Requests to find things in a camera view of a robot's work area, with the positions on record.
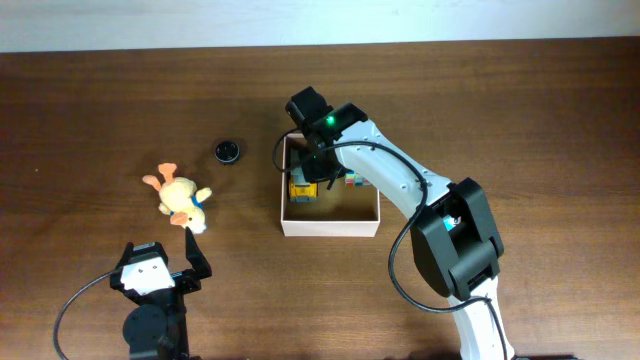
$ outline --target cable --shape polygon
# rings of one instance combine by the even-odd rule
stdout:
[[[58,317],[56,318],[56,323],[53,326],[53,347],[56,349],[56,352],[58,353],[58,356],[60,356],[60,359],[63,360],[69,360],[69,358],[67,358],[67,356],[64,354],[64,352],[62,352],[62,349],[60,348],[60,343],[58,341],[58,331],[60,330],[60,322],[62,321],[62,316],[64,315],[64,313],[67,311],[67,309],[69,308],[69,305],[71,305],[71,303],[78,298],[78,296],[80,296],[83,292],[85,292],[87,289],[89,289],[90,287],[92,287],[93,285],[99,283],[100,281],[108,278],[109,276],[111,276],[111,274],[117,272],[119,269],[116,270],[112,270],[109,271],[108,273],[101,275],[99,278],[91,281],[90,283],[88,283],[87,285],[85,285],[82,289],[78,290],[77,293],[75,293],[75,295],[73,295],[71,297],[71,299],[69,299],[69,301],[67,301],[66,304],[64,304],[64,306],[62,307],[62,309],[60,310],[60,312],[58,313]]]
[[[355,146],[355,145],[364,145],[364,146],[370,146],[371,148],[375,148],[375,149],[381,149],[385,152],[387,152],[388,154],[394,156],[395,158],[397,158],[398,160],[400,160],[400,162],[402,162],[403,164],[405,164],[407,166],[407,168],[409,168],[409,170],[411,170],[411,172],[414,173],[414,175],[416,175],[416,177],[418,178],[418,180],[420,181],[420,189],[422,190],[422,198],[420,199],[420,204],[416,207],[416,211],[413,213],[413,215],[411,215],[411,217],[409,218],[409,220],[407,221],[406,225],[402,228],[402,230],[400,231],[400,233],[398,234],[398,236],[396,237],[396,240],[393,242],[393,246],[391,247],[391,251],[389,252],[389,262],[388,262],[388,270],[389,270],[389,277],[391,278],[391,282],[393,283],[393,286],[396,288],[396,290],[398,291],[398,293],[400,293],[400,295],[407,300],[411,305],[417,307],[418,309],[422,310],[422,311],[426,311],[426,312],[431,312],[431,313],[438,313],[438,314],[443,314],[443,313],[453,313],[459,310],[462,310],[464,308],[466,308],[467,306],[473,305],[477,302],[484,302],[485,304],[487,304],[487,307],[489,308],[489,312],[491,313],[491,317],[493,318],[494,323],[496,324],[496,327],[498,328],[498,335],[500,337],[500,343],[502,344],[502,353],[504,355],[504,360],[508,360],[507,359],[507,344],[506,344],[506,340],[504,338],[504,333],[502,331],[502,327],[500,326],[500,321],[498,319],[498,314],[495,311],[495,308],[493,307],[493,304],[491,304],[491,299],[488,297],[474,297],[471,298],[461,304],[458,304],[456,306],[452,306],[452,307],[448,307],[448,308],[436,308],[436,307],[431,307],[431,306],[427,306],[424,305],[420,302],[418,302],[417,300],[415,300],[414,298],[412,298],[411,296],[409,296],[409,294],[407,294],[404,289],[402,288],[402,286],[400,286],[400,283],[398,282],[398,279],[396,278],[396,274],[395,274],[395,270],[394,270],[394,264],[395,264],[395,258],[396,258],[396,253],[398,252],[398,248],[400,247],[400,244],[402,243],[402,240],[404,239],[405,235],[407,234],[407,232],[409,232],[409,229],[411,228],[411,226],[413,226],[413,224],[415,223],[416,219],[418,218],[418,216],[420,215],[420,213],[422,212],[422,210],[425,208],[425,206],[427,205],[427,196],[428,196],[428,187],[427,187],[427,181],[424,179],[424,177],[422,177],[422,175],[420,174],[420,171],[418,171],[418,169],[416,169],[415,166],[413,166],[413,164],[411,164],[411,162],[409,162],[409,160],[407,160],[404,156],[400,155],[399,153],[397,153],[395,150],[390,149],[384,145],[380,145],[378,143],[374,143],[371,141],[347,141],[344,143],[339,143],[339,144],[334,144],[334,145],[330,145],[327,147],[324,147],[322,149],[318,149],[317,151],[314,151],[313,153],[305,156],[302,160],[298,161],[297,163],[291,164],[289,165],[289,167],[287,168],[280,168],[278,166],[278,164],[276,163],[275,160],[275,154],[277,152],[278,149],[278,145],[280,145],[280,142],[282,141],[282,139],[287,136],[288,134],[294,132],[298,130],[296,129],[292,129],[287,131],[284,135],[282,135],[280,137],[280,139],[278,140],[278,142],[276,143],[276,146],[273,150],[273,162],[274,165],[276,166],[276,169],[278,169],[281,172],[291,172],[291,170],[293,170],[294,168],[301,166],[304,162],[309,161],[311,159],[313,159],[315,156],[330,151],[330,150],[335,150],[338,148],[342,148],[342,147],[346,147],[346,146]]]

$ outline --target brown table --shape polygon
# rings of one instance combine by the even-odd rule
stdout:
[[[270,151],[283,108],[313,85],[354,102],[418,162],[486,190],[506,252],[500,306],[520,354],[640,354],[640,39],[104,51],[0,55],[0,357],[53,358],[60,306],[160,241],[187,266],[183,232],[140,178],[158,163],[210,185],[214,269],[187,296],[205,359],[382,359],[458,351],[450,315],[421,313],[386,268],[405,219],[383,200],[375,238],[284,238]],[[212,144],[243,157],[223,167]],[[445,305],[407,241],[411,294]],[[107,284],[65,317],[71,359],[124,359],[135,305]]]

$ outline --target yellow object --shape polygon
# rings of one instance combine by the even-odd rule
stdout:
[[[289,201],[291,202],[312,202],[318,197],[318,184],[296,184],[293,176],[289,177]]]
[[[142,181],[156,189],[161,201],[158,210],[171,216],[169,222],[172,225],[189,227],[194,234],[200,234],[207,228],[201,203],[211,196],[212,191],[208,187],[197,190],[196,183],[187,178],[174,178],[177,168],[176,164],[170,163],[158,165],[164,184],[160,184],[153,175],[145,175]]]

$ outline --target plush toy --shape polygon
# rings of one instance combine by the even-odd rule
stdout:
[[[164,184],[160,184],[158,178],[153,175],[144,176],[142,181],[158,191],[158,209],[161,213],[171,216],[169,221],[172,225],[189,227],[194,234],[200,234],[207,228],[202,202],[211,196],[211,189],[197,190],[193,181],[182,177],[174,178],[173,173],[177,168],[176,164],[170,163],[158,165],[158,171],[164,177]]]

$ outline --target rubik's cube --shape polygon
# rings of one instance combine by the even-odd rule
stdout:
[[[344,176],[344,183],[345,185],[347,185],[347,187],[371,185],[369,180],[365,179],[362,175],[356,173],[353,170],[347,171]]]

